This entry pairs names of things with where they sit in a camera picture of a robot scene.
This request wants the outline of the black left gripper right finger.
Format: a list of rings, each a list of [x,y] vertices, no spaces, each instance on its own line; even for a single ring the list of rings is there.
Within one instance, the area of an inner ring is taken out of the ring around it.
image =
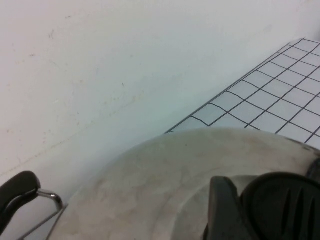
[[[306,177],[311,180],[320,179],[320,158],[314,160],[313,163],[309,166]]]

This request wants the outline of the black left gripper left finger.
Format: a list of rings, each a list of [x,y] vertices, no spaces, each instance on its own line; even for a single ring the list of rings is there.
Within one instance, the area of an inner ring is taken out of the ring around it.
[[[227,177],[210,180],[205,240],[251,240],[248,221],[237,188]]]

